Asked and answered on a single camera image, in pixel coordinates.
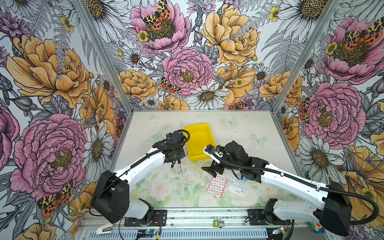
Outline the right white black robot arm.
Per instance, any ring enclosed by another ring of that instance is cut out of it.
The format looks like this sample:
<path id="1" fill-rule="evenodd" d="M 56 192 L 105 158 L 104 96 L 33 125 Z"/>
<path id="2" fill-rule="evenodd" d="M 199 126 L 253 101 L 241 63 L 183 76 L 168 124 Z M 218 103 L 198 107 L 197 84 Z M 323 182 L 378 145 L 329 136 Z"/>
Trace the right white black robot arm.
<path id="1" fill-rule="evenodd" d="M 267 224 L 299 220 L 319 224 L 338 236 L 349 234 L 352 204 L 347 196 L 338 193 L 343 190 L 340 184 L 326 185 L 290 174 L 263 159 L 250 157 L 235 141 L 224 147 L 207 145 L 203 153 L 213 159 L 210 167 L 203 168 L 213 177 L 224 169 L 239 171 L 242 178 L 279 188 L 301 199 L 299 202 L 269 199 L 259 214 Z"/>

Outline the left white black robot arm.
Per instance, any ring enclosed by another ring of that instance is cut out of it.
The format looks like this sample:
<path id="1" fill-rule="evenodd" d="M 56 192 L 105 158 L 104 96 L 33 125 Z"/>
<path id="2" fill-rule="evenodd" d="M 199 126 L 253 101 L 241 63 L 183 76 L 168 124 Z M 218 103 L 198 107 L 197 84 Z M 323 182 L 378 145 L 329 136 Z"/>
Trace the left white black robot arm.
<path id="1" fill-rule="evenodd" d="M 111 224 L 123 218 L 147 226 L 154 218 L 154 207 L 143 199 L 132 199 L 136 184 L 151 171 L 163 164 L 180 164 L 186 154 L 184 145 L 191 135 L 185 130 L 168 133 L 164 140 L 156 142 L 139 160 L 114 173 L 105 171 L 100 176 L 90 208 L 95 209 Z"/>

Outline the yellow plastic bin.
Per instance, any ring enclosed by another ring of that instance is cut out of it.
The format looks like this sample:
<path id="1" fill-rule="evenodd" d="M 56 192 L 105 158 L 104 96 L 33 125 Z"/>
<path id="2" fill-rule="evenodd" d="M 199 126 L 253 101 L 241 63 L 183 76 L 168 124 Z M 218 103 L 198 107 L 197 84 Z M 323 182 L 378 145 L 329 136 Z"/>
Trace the yellow plastic bin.
<path id="1" fill-rule="evenodd" d="M 189 132 L 190 139 L 187 142 L 188 157 L 191 162 L 207 160 L 210 157 L 203 153 L 208 145 L 216 146 L 210 125 L 197 124 L 184 127 L 183 130 Z"/>

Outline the pink patterned packet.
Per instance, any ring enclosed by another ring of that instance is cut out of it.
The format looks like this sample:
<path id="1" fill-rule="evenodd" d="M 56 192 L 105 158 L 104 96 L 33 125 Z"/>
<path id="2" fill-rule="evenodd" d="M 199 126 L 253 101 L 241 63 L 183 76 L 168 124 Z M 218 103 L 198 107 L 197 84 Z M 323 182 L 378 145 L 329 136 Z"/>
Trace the pink patterned packet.
<path id="1" fill-rule="evenodd" d="M 223 177 L 221 175 L 217 175 L 216 177 L 212 177 L 206 192 L 218 197 L 222 198 L 224 195 L 224 191 L 226 189 L 228 183 L 228 178 Z"/>

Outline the white blue packet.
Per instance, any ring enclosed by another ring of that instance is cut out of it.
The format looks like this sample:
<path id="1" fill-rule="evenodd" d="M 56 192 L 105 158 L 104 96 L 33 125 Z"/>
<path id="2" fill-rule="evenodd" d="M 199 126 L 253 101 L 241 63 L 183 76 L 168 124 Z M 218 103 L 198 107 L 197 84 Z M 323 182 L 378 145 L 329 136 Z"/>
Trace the white blue packet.
<path id="1" fill-rule="evenodd" d="M 241 178 L 241 176 L 238 174 L 234 174 L 232 175 L 228 183 L 228 190 L 232 194 L 235 194 L 239 197 L 244 197 L 247 183 L 248 183 L 247 179 Z"/>

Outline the small green circuit board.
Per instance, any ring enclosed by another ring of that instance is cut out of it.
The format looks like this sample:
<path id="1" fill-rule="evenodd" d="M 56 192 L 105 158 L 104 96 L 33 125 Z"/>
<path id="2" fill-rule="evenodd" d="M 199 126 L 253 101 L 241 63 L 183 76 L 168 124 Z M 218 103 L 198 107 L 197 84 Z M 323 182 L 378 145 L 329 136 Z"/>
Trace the small green circuit board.
<path id="1" fill-rule="evenodd" d="M 140 239 L 140 238 L 152 238 L 156 235 L 157 231 L 156 230 L 151 230 L 151 229 L 147 229 L 147 230 L 138 230 L 138 233 L 136 235 L 136 239 Z"/>

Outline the white stapler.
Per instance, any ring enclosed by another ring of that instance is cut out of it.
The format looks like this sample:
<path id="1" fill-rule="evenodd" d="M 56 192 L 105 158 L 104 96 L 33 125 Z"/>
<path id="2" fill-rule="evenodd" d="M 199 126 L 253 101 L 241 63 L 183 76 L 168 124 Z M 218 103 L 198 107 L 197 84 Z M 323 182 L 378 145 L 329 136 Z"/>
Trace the white stapler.
<path id="1" fill-rule="evenodd" d="M 96 230 L 96 234 L 97 235 L 107 235 L 107 234 L 111 234 L 112 233 L 112 229 L 113 229 L 114 225 L 113 224 L 105 224 L 105 225 L 102 225 L 100 227 L 98 227 L 98 229 Z"/>

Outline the colourful flower toy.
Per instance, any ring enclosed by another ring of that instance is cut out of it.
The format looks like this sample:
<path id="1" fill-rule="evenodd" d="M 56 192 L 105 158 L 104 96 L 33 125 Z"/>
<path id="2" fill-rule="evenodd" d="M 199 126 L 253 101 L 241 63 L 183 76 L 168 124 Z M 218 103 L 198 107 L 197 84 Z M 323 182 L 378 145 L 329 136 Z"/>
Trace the colourful flower toy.
<path id="1" fill-rule="evenodd" d="M 317 233 L 323 233 L 325 231 L 324 227 L 320 224 L 316 224 L 313 222 L 310 222 L 311 227 L 317 232 Z"/>

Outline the aluminium rail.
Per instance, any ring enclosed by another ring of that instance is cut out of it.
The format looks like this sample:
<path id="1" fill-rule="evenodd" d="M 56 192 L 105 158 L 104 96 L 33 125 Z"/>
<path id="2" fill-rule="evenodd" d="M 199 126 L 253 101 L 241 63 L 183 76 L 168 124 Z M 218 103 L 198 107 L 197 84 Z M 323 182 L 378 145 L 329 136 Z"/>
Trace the aluminium rail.
<path id="1" fill-rule="evenodd" d="M 245 222 L 248 218 L 249 208 L 172 208 L 167 209 L 166 225 L 162 229 L 213 229 L 214 220 L 224 221 L 223 228 L 267 228 L 279 227 L 280 225 L 262 224 L 251 226 Z M 94 217 L 85 214 L 79 230 L 96 230 L 107 224 L 103 217 Z M 295 227 L 309 227 L 313 230 L 310 222 L 295 220 Z"/>

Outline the small green rail module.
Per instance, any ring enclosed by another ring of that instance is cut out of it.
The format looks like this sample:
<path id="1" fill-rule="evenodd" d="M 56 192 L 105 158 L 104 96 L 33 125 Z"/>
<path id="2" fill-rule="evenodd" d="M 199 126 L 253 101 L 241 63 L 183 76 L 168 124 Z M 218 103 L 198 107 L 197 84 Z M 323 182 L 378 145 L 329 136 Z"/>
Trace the small green rail module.
<path id="1" fill-rule="evenodd" d="M 223 220 L 213 220 L 214 228 L 223 228 L 225 226 L 225 222 Z"/>

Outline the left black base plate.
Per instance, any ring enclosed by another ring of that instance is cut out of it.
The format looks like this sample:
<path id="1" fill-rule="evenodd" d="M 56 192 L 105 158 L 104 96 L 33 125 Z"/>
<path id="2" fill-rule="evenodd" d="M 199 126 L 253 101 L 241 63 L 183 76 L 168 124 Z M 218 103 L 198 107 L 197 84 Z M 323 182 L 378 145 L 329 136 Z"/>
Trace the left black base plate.
<path id="1" fill-rule="evenodd" d="M 167 223 L 167 210 L 153 210 L 151 216 L 145 216 L 139 220 L 135 218 L 126 218 L 124 220 L 125 227 L 165 227 Z"/>

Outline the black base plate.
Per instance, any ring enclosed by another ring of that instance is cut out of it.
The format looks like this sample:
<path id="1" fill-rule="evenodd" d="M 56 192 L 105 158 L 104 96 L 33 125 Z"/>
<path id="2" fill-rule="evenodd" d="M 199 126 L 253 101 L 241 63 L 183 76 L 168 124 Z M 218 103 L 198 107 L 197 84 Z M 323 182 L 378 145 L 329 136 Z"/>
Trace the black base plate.
<path id="1" fill-rule="evenodd" d="M 281 220 L 273 212 L 264 213 L 264 209 L 248 209 L 248 220 L 251 226 L 290 225 L 291 220 Z"/>
<path id="2" fill-rule="evenodd" d="M 167 223 L 167 210 L 153 210 L 151 216 L 145 216 L 139 220 L 135 218 L 126 218 L 124 220 L 125 227 L 165 227 Z"/>

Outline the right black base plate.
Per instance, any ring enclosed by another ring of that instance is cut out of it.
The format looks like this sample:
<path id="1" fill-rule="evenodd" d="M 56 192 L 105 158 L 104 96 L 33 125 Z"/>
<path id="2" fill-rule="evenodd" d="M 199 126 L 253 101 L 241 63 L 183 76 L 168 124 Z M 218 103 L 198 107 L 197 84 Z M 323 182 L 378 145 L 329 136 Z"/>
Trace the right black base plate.
<path id="1" fill-rule="evenodd" d="M 264 213 L 264 209 L 248 209 L 248 220 L 251 226 L 290 225 L 291 220 L 281 220 L 273 212 Z"/>

